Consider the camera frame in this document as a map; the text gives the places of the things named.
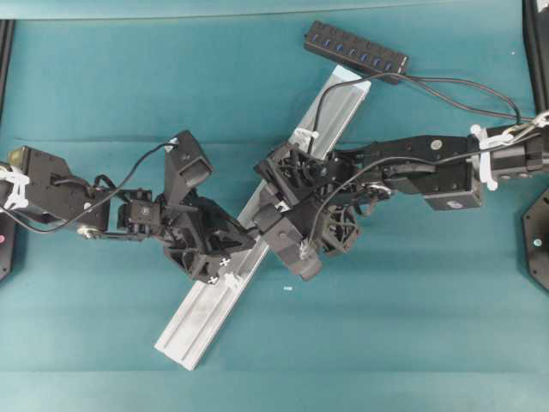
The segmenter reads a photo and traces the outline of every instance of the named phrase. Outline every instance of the teal mat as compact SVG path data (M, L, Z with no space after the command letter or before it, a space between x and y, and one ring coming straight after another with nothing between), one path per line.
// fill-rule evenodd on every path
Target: teal mat
M471 0L2 0L0 15L27 20L150 19L384 9L464 1L472 3Z
M119 181L141 153L190 129L215 168L201 194L237 215L258 183L251 168L287 139L334 67L302 48L313 20L409 54L412 74L483 82L532 114L520 16L506 0L20 21L0 158L27 144L84 178ZM375 82L341 146L463 136L474 123L505 124ZM132 186L158 193L163 173L159 154ZM520 216L548 182L512 181L483 209L455 213L396 196L309 283L269 255L193 373L153 349L190 289L160 245L20 231L0 283L0 410L544 410L549 294L525 270Z

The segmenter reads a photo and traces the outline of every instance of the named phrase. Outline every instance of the cable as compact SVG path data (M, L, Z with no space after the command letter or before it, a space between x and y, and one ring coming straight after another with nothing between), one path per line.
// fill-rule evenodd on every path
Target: cable
M520 110L518 109L515 102L511 98L509 98L507 96L504 96L503 94L501 94L499 92L496 92L495 90L493 90L493 89L491 89L487 86L481 85L479 83L476 83L476 82L471 82L469 80L462 80L462 79L442 78L442 77L418 77L418 78L429 79L429 82L442 82L442 81L444 81L444 82L456 82L456 83L467 84L467 85L475 87L475 88L480 88L480 89L485 90L486 92L488 92L490 94L494 94L498 98L500 98L500 99L506 101L507 103L509 103L510 106L515 111L516 115L512 116L512 115L507 114L507 113L493 112L493 111L490 111L490 110L477 109L475 107L464 105L464 104L462 104L458 101L453 100L452 98L450 98L446 94L443 94L443 93L437 91L436 89L424 84L420 80L416 80L416 78L412 77L412 76L402 75L402 74L399 74L399 73L379 73L377 75L368 76L368 77L361 77L357 80L351 80L349 82L337 83L337 84L334 84L334 85L330 86L329 88L326 88L326 90L324 90L324 92L320 96L320 100L318 101L317 113L315 115L315 122L313 124L313 131L317 131L318 123L319 123L319 120L320 120L320 114L321 114L321 111L322 111L322 108L323 108L323 103L324 103L324 100L326 99L326 96L328 95L329 92L331 92L332 90L334 90L336 88L351 86L353 84L359 84L361 82L368 82L370 80L380 79L382 77L387 77L387 76L392 76L392 77L396 77L396 78L401 79L401 80L405 80L407 82L411 82L411 83L423 88L427 93L432 94L433 96L438 97L439 99L446 101L447 103L451 104L454 107L465 110L466 112L482 114L484 116L492 116L492 117L495 117L495 118L510 118L510 119L514 119L517 123L520 123L521 120L522 120Z
M159 150L160 148L164 148L164 147L167 147L167 146L171 146L171 147L176 147L177 144L173 144L173 143L162 143L162 144L159 144L158 146L156 146L155 148L152 148L150 149L147 153L145 153L143 156L141 156L139 158L139 160L134 164L134 166L130 169L130 172L127 174L127 176L124 178L124 180L122 180L122 182L120 183L120 185L118 185L118 187L116 189L114 189L114 191L111 191L107 196L103 197L101 200L99 200L97 203L93 204L92 206L90 206L89 208L85 209L83 212L79 213L78 215L76 215L75 217L71 218L71 219L68 219L67 221L65 221L64 223L58 225L58 226L55 226L51 229L38 229L36 227L33 227L29 224L27 224L26 222L22 221L21 219L19 219L19 217L17 217L17 215L15 215L14 213L12 213L11 211L7 210L6 208L4 208L4 206L0 205L0 210L2 210L2 212L4 212L7 216L9 216L11 219L13 219L15 222L19 223L21 226L23 226L24 228L26 228L26 230L29 230L31 232L34 232L34 233L38 233L38 234L51 234L51 233L55 233L55 232L58 232L59 230L63 229L64 227L67 227L68 225L70 225L71 223L74 223L75 221L77 221L78 219L80 219L81 217L83 217L86 213L90 213L92 212L93 210L97 209L100 205L102 205L103 203L106 203L108 202L109 200L111 200L113 197L115 197L121 190L122 188L124 187L124 185L126 185L126 183L128 183L128 181L130 181L130 179L133 177L133 175L136 173L136 170L137 168L143 163L143 161L145 159L147 159L151 154L153 154L154 152L156 152L157 150Z
M513 142L513 145L516 145L518 143L523 143L523 142L526 142L527 140L529 139L532 139L534 137L537 137L540 133L533 133L531 135L528 135L528 136L525 136L525 137L522 137L518 140L516 140L515 142ZM502 150L502 149L505 149L505 148L508 148L509 146L497 146L495 148L487 148L487 149L484 149L484 150L475 150L474 152L467 152L467 153L462 153L462 154L456 154L454 156L450 156L450 157L446 157L444 159L441 159L440 161L427 161L425 159L420 159L420 158L417 158L417 157L407 157L407 156L389 156L389 157L385 157L385 158L382 158L382 159L379 159L378 161L373 161L372 163L370 163L368 166L365 166L363 168L361 168L359 171L357 171L353 176L351 176L349 179L347 179L345 182L343 182L342 184L338 185L332 192L330 192L330 194L323 200L323 202L320 204L320 207L318 208L317 212L315 213L315 218L312 222L312 228L311 228L311 233L309 234L309 237L308 237L308 243L310 244L313 240L313 237L315 235L315 231L317 230L317 222L318 222L318 218L320 217L320 214L322 213L322 211L324 210L324 208L326 207L326 205L328 205L329 201L332 200L334 198L334 196L339 192L341 191L341 189L343 189L345 186L347 186L349 183L352 183L356 178L358 178L360 175L362 175L363 173L366 173L368 172L369 170L371 170L372 168L376 167L376 166L379 166L383 163L386 163L386 162L389 162L389 161L417 161L419 163L425 163L427 165L432 165L432 166L440 166L440 165L444 165L444 164L447 164L447 163L450 163L452 161L458 161L460 159L465 159L465 158L469 158L471 156L475 156L475 155L480 155L480 154L483 154L483 153L491 153L491 152L495 152L497 150Z
M345 182L337 186L334 191L332 191L329 195L326 196L324 201L320 204L320 207L318 208L317 212L315 213L315 218L312 221L312 228L311 233L309 234L308 243L309 245L312 243L312 240L315 235L315 231L317 229L317 222L318 218L320 217L321 212L324 210L326 205L329 203L330 200L334 198L334 196L339 193L341 189L343 189L345 186L347 186L349 183L352 183L357 177L359 177L361 174L368 172L369 170L373 169L374 167L381 165L382 163L386 163L388 161L418 161L421 163L426 163L429 165L435 165L434 161L426 161L425 159L420 159L419 157L408 157L408 156L390 156L385 157L383 159L379 159L378 161L373 161L368 166L363 167L358 172L356 172L353 176L351 176L349 179L347 179Z
M111 190L111 191L116 190L117 187L114 185L111 178L109 178L106 174L100 174L100 175L95 177L95 180L94 180L94 188L95 189L99 189L101 187L100 186L101 181L105 182L105 184L107 185L107 188L109 190ZM123 193L118 193L117 197L119 199L121 199L124 203L129 203L130 202L130 200Z
M516 103L508 96L499 93L497 90L494 90L493 88L489 88L488 86L485 86L484 84L473 82L471 80L464 80L464 79L457 79L454 77L418 77L418 76L410 76L408 77L420 81L420 82L439 82L439 83L458 83L458 84L465 84L467 86L471 86L472 88L477 88L479 90L484 90L485 92L492 94L499 99L503 100L505 103L507 103L515 112L516 115L516 123L520 124L522 121L521 111L516 105Z
M74 185L79 185L79 186L82 186L86 190L86 193L87 193L88 197L94 197L93 187L90 186L89 183L85 179L82 179L82 178L77 178L77 177L74 177L74 176L73 177L67 177L67 178L59 178L57 180L54 180L51 183L54 186L65 185L67 183L72 183Z

